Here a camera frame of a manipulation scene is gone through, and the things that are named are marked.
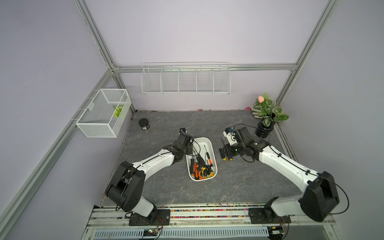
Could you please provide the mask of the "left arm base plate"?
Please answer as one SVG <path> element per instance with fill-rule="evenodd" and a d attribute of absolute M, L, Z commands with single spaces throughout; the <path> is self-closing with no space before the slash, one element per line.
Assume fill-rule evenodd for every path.
<path fill-rule="evenodd" d="M 171 220 L 171 210 L 156 209 L 148 217 L 143 217 L 137 213 L 132 213 L 129 226 L 168 226 Z"/>

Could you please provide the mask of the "white plastic storage box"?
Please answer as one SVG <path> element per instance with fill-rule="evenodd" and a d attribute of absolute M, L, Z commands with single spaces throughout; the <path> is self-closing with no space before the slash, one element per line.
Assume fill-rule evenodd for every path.
<path fill-rule="evenodd" d="M 194 158 L 197 164 L 201 167 L 203 179 L 198 181 L 196 180 L 193 180 L 193 181 L 201 182 L 201 181 L 213 179 L 218 173 L 218 167 L 217 167 L 216 159 L 214 156 L 214 149 L 213 149 L 212 142 L 208 138 L 204 138 L 204 137 L 196 138 L 192 142 L 194 146 L 194 154 L 186 155 L 189 177 L 191 178 L 191 180 L 193 180 L 190 175 L 190 164 L 191 164 L 191 159 Z M 207 149 L 212 158 L 213 167 L 210 167 L 209 165 L 209 160 L 206 156 L 205 145 L 207 145 Z"/>

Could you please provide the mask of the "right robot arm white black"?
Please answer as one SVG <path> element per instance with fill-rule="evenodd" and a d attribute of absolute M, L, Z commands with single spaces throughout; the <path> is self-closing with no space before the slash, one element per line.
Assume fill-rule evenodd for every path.
<path fill-rule="evenodd" d="M 307 216 L 315 222 L 322 222 L 340 203 L 340 186 L 330 173 L 319 173 L 297 163 L 265 140 L 257 142 L 245 127 L 239 130 L 226 128 L 223 135 L 228 140 L 224 146 L 227 157 L 251 157 L 253 162 L 275 169 L 301 191 L 297 196 L 270 199 L 260 213 L 265 222 L 289 216 Z"/>

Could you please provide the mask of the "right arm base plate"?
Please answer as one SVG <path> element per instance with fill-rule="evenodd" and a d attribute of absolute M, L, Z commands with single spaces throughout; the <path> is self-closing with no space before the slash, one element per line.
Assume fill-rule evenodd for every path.
<path fill-rule="evenodd" d="M 251 224 L 290 224 L 292 221 L 289 216 L 279 217 L 272 210 L 266 208 L 249 208 L 248 215 Z"/>

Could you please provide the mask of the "yellow black brown-shaft screwdriver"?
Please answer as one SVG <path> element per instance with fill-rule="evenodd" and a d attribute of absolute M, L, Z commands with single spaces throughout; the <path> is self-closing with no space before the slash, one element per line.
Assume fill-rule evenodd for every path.
<path fill-rule="evenodd" d="M 232 155 L 231 155 L 231 153 L 230 153 L 229 145 L 225 143 L 225 141 L 223 140 L 223 138 L 221 138 L 221 142 L 223 143 L 223 150 L 224 150 L 224 152 L 225 152 L 225 154 L 226 154 L 226 156 L 227 156 L 227 159 L 228 159 L 229 161 L 232 161 L 233 158 L 232 158 Z"/>

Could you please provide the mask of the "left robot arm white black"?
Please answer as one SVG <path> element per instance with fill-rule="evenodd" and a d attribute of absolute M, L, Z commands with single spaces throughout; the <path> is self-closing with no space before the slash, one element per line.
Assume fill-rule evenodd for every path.
<path fill-rule="evenodd" d="M 194 138 L 180 133 L 177 140 L 158 153 L 135 163 L 121 163 L 105 190 L 105 195 L 124 212 L 133 212 L 144 218 L 154 218 L 157 207 L 142 196 L 144 184 L 160 170 L 193 153 Z"/>

